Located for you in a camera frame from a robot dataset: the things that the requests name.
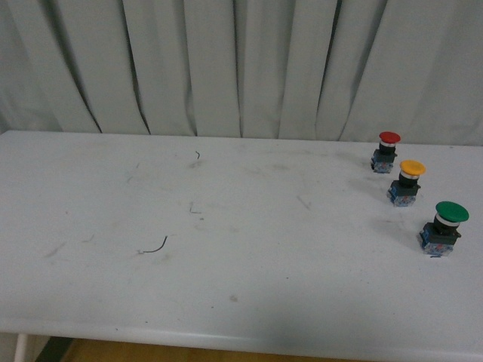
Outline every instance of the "green push button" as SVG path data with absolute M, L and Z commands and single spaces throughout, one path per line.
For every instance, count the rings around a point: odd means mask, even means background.
M 463 222 L 469 219 L 468 210 L 451 201 L 442 201 L 436 205 L 436 211 L 445 220 L 450 222 Z

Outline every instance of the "yellow push button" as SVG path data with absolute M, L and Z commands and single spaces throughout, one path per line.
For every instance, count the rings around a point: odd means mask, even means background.
M 415 160 L 404 160 L 401 162 L 401 170 L 411 176 L 419 176 L 426 172 L 424 165 Z

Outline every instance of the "table surface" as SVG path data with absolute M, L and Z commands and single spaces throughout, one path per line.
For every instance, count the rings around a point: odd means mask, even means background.
M 368 360 L 483 361 L 483 149 L 8 131 L 0 330 Z M 470 212 L 448 257 L 417 235 Z M 155 253 L 151 251 L 165 246 Z

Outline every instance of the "white curtain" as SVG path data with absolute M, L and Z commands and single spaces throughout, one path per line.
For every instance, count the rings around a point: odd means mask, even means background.
M 483 2 L 0 0 L 0 131 L 483 144 Z

